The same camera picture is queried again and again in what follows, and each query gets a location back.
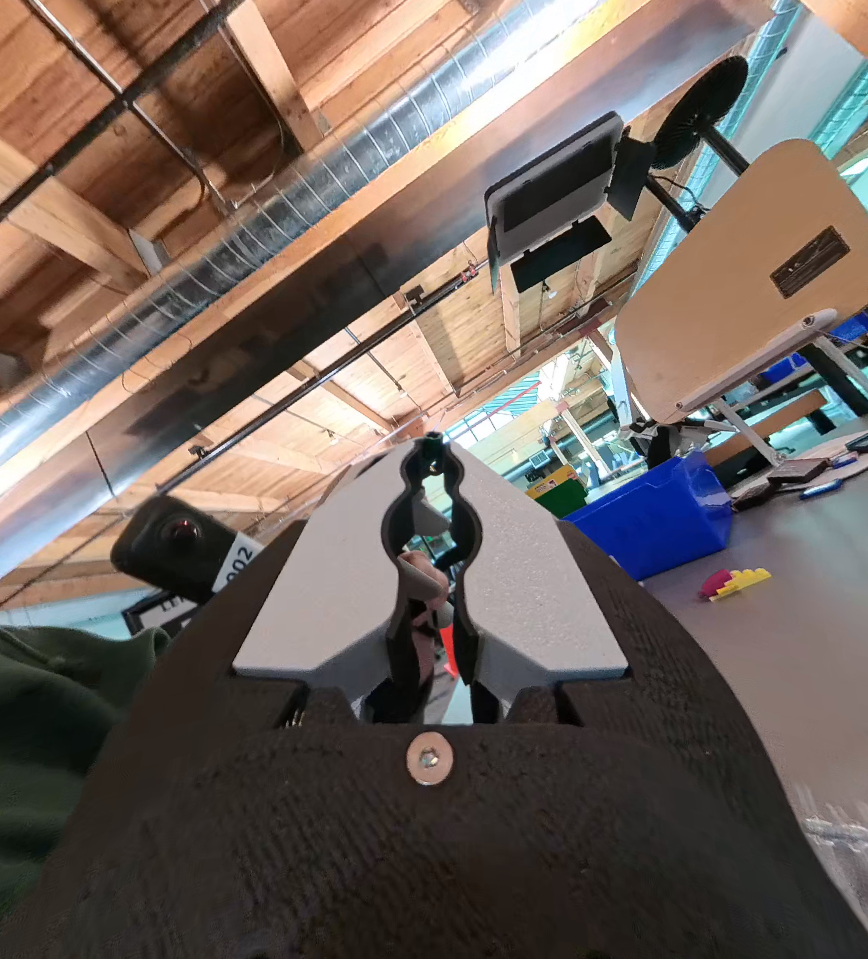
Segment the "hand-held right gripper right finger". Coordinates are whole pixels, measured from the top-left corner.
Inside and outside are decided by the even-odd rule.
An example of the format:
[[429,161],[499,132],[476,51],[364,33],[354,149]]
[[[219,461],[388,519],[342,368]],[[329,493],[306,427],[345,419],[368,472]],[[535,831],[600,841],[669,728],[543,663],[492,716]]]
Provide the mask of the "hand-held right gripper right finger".
[[526,689],[622,678],[628,659],[558,520],[469,451],[445,441],[454,576],[453,652],[467,713],[453,694],[444,720],[500,721]]

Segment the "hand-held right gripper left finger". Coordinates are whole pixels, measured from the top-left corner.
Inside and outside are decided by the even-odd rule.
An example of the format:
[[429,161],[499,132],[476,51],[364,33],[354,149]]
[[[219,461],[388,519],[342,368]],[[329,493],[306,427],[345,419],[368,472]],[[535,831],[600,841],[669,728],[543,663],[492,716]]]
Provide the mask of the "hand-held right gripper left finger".
[[409,440],[352,470],[311,514],[234,658],[236,677],[344,693],[375,723],[419,723],[432,680],[432,612],[399,597],[414,536]]

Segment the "metal ventilation duct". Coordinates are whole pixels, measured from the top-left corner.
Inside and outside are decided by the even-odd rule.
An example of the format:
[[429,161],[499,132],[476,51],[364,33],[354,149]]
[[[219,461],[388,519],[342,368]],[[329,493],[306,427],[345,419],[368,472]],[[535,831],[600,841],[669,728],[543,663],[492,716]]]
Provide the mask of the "metal ventilation duct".
[[0,467],[600,6],[514,2],[384,86],[0,401]]

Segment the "person's left hand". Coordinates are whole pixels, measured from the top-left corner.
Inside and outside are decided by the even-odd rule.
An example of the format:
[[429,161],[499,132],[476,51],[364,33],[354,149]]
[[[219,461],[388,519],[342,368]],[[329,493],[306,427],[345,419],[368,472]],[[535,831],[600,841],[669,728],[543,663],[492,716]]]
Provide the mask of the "person's left hand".
[[415,614],[436,612],[449,601],[450,584],[445,573],[416,550],[401,553],[396,560],[398,594]]

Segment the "black stand pole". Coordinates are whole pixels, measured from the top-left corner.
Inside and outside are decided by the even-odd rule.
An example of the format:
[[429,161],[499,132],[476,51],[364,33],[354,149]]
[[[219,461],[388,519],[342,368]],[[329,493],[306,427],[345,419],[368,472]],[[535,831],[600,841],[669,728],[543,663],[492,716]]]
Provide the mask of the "black stand pole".
[[[728,168],[736,178],[739,178],[750,168],[750,162],[733,147],[728,138],[717,129],[714,122],[699,122],[690,128],[689,133],[693,138],[691,142],[695,146],[703,143],[705,148],[709,149],[716,156],[716,159]],[[675,197],[665,188],[666,186],[672,186],[675,190],[680,191],[680,194],[686,195],[691,201],[691,205],[683,206],[680,198]],[[700,201],[700,195],[689,184],[679,184],[667,176],[655,175],[653,170],[646,175],[644,187],[659,200],[661,206],[686,233],[690,233],[710,212],[711,208]]]

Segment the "thin black ceiling pipe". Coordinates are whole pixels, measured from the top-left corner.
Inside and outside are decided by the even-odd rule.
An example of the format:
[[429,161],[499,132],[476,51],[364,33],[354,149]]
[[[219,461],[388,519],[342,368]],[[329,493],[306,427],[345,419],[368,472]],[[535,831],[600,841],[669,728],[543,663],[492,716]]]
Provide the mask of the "thin black ceiling pipe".
[[332,365],[302,380],[296,390],[291,391],[286,394],[284,398],[272,404],[264,413],[250,420],[245,426],[239,428],[220,443],[206,449],[205,452],[197,456],[195,462],[182,469],[179,473],[176,473],[170,479],[157,484],[155,486],[157,493],[166,495],[179,488],[184,482],[192,479],[208,466],[232,452],[237,446],[245,442],[248,438],[251,438],[263,427],[288,412],[297,402],[307,398],[308,395],[314,391],[333,384],[339,373],[347,370],[361,359],[368,357],[376,348],[388,342],[395,334],[406,329],[411,324],[416,324],[420,316],[423,316],[434,307],[440,305],[452,294],[455,294],[467,284],[474,281],[487,267],[487,259],[476,263],[468,263],[460,273],[452,277],[451,280],[441,284],[440,287],[431,294],[424,296],[418,301],[417,305],[409,302],[406,313],[402,313],[389,321],[380,330],[368,337],[367,340],[357,342],[351,351],[334,361]]

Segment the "large blue plastic bin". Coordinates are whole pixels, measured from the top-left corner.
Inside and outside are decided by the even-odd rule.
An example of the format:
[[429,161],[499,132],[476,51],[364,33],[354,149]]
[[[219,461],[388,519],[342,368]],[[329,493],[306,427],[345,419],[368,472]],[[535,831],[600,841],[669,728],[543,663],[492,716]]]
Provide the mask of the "large blue plastic bin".
[[704,453],[672,458],[565,517],[633,579],[726,548],[732,500]]

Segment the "yellow and green box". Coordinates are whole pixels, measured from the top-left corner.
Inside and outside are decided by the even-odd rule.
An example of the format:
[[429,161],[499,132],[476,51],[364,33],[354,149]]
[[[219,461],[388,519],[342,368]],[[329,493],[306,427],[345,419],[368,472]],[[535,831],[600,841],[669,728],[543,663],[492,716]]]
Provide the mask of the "yellow and green box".
[[586,487],[576,470],[562,465],[526,490],[526,495],[558,520],[584,508]]

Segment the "black round fan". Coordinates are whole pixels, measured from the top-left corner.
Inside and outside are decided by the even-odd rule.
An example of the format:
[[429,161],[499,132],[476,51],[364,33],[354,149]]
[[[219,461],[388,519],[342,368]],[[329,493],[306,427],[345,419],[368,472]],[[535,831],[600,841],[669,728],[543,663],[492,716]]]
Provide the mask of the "black round fan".
[[654,170],[670,169],[697,149],[711,142],[710,134],[724,138],[716,126],[738,100],[749,76],[749,66],[740,55],[729,56],[697,79],[670,111],[655,134]]

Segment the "dark flat box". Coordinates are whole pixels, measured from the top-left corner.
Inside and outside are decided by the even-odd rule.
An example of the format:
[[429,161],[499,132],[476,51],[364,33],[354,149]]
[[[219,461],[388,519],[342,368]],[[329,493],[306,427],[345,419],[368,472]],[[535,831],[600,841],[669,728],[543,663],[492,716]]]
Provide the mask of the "dark flat box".
[[802,489],[824,474],[828,458],[791,460],[780,463],[762,477],[744,484],[730,494],[733,513],[740,513],[764,505],[780,492]]

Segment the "person's green hoodie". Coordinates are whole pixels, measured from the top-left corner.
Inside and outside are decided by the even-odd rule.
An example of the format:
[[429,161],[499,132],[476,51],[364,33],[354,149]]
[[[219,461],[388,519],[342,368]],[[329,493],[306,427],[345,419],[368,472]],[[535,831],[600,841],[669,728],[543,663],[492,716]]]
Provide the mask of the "person's green hoodie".
[[32,891],[106,738],[171,644],[0,626],[0,923]]

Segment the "pink and yellow lego assembly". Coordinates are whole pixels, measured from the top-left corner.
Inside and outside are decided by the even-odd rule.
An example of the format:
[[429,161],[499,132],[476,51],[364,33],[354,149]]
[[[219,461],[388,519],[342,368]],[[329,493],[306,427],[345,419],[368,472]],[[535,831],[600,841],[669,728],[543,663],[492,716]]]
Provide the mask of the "pink and yellow lego assembly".
[[764,568],[720,569],[704,581],[699,591],[699,598],[711,602],[718,601],[770,578],[772,574]]

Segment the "beige wooden board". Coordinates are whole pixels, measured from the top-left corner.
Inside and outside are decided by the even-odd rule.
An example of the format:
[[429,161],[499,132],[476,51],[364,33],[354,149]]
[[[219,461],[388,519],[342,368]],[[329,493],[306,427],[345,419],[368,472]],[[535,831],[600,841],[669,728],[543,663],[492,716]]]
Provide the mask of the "beige wooden board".
[[675,424],[868,307],[868,210],[813,142],[762,152],[615,321],[627,382]]

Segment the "white metal frame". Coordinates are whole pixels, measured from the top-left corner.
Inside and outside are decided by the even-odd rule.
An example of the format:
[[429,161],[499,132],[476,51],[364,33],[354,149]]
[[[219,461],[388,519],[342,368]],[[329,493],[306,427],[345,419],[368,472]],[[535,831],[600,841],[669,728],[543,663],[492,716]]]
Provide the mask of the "white metal frame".
[[[824,414],[828,393],[836,393],[841,403],[856,416],[868,415],[868,377],[827,336],[828,331],[839,323],[839,316],[831,309],[802,318],[743,365],[732,367],[712,385],[704,387],[699,395],[680,404],[682,413],[706,409],[719,414],[718,419],[702,421],[682,417],[675,424],[658,425],[651,450],[669,451],[672,457],[683,457],[693,450],[705,450],[712,436],[731,434],[731,438],[706,454],[710,465],[729,461],[742,450],[752,448],[769,465],[776,466],[784,455],[771,445],[770,437],[803,419],[821,435],[834,430],[833,423]],[[780,405],[773,406],[756,422],[744,420],[739,410],[727,402],[728,390],[795,352],[803,357],[804,364],[795,368],[794,373],[820,377],[826,387],[785,395]]]

